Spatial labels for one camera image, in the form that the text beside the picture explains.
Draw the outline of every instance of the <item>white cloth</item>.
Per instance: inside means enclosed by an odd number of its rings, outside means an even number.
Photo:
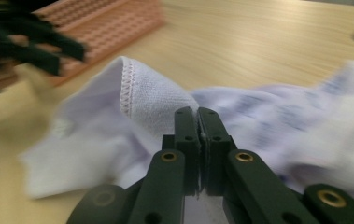
[[[161,136],[173,132],[175,110],[187,105],[219,112],[237,146],[258,153],[288,186],[324,182],[354,196],[354,62],[314,88],[213,87],[189,94],[125,57],[67,99],[49,135],[21,155],[28,195],[89,188],[110,177],[128,187],[146,173]],[[203,201],[188,199],[186,206],[211,211],[201,223],[226,223],[219,199]],[[198,223],[192,213],[186,223]]]

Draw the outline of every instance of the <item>wooden surface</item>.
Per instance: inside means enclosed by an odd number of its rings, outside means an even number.
[[[0,223],[65,223],[83,191],[30,200],[18,155],[48,128],[55,106],[118,55],[148,64],[187,90],[221,85],[311,86],[354,60],[354,7],[299,0],[163,0],[166,24],[52,89],[18,67],[0,94]]]

